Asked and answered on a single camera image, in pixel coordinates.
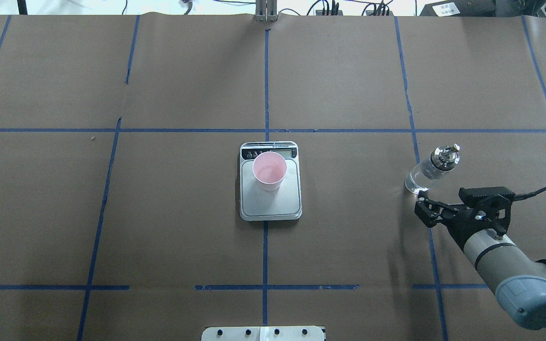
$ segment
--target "black cable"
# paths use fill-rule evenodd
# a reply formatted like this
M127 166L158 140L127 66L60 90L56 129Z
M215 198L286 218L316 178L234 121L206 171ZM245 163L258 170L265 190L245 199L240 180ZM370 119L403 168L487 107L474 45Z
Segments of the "black cable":
M242 4L242 5L255 5L256 2L246 2L246 1L229 1L229 0L214 0L216 2L225 2L227 4Z
M529 193L524 193L524 194L518 194L517 196L515 196L513 198L513 201L522 201L522 200L525 200L527 198L531 198L533 196L537 196L538 194L542 193L542 192L545 192L546 191L546 187L543 187L539 190L535 190L534 192L529 192Z
M370 1L359 1L359 0L347 0L350 2L359 2L360 4L373 4L373 2Z
M317 5L317 2L320 2L320 1L325 2L325 3L328 4L328 0L317 0L316 2L313 2L313 4L311 5L311 7L309 8L309 10L307 11L307 14L305 14L305 15L309 15L309 13L310 13L310 11L313 9L313 7L315 7L315 5Z
M283 11L293 11L294 13L296 13L297 15L300 15L300 13L298 13L297 11L295 11L294 9L282 9L279 11L279 13L282 13Z
M368 7L370 7L370 5L374 5L374 11L376 11L376 4L373 3L373 2L368 2L366 7L364 7L364 10L362 11L362 15L364 15L364 13L366 13L366 9L368 9Z
M189 1L187 3L187 11L184 13L184 15L188 15L192 8L193 8L193 1Z

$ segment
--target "bottle cap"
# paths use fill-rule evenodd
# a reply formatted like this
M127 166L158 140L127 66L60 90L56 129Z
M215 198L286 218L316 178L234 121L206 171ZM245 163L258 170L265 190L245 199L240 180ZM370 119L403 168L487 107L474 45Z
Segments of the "bottle cap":
M431 153L431 162L439 170L449 171L461 161L460 149L461 147L457 144L440 145Z

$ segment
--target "clear bottle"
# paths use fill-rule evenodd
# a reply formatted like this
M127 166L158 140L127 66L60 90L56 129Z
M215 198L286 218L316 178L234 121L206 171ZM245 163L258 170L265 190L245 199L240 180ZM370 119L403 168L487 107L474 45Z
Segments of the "clear bottle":
M457 144L437 147L431 152L431 157L422 160L412 169L412 172L406 177L406 188L414 194L418 194L421 190L429 190L459 164L461 157L458 151L460 149L461 147Z

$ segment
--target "scale platform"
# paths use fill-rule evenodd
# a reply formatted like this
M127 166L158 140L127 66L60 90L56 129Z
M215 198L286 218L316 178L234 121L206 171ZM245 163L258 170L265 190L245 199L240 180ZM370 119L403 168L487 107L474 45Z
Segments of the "scale platform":
M286 159L288 170L278 190L260 188L252 173L258 154L276 152ZM240 148L240 216L249 222L294 220L303 213L300 195L299 148L294 142L251 142Z

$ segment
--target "metal bracket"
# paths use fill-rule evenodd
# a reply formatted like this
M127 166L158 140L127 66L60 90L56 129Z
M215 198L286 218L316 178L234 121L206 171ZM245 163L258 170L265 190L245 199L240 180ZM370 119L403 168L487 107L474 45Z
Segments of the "metal bracket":
M277 21L277 0L256 0L256 21Z

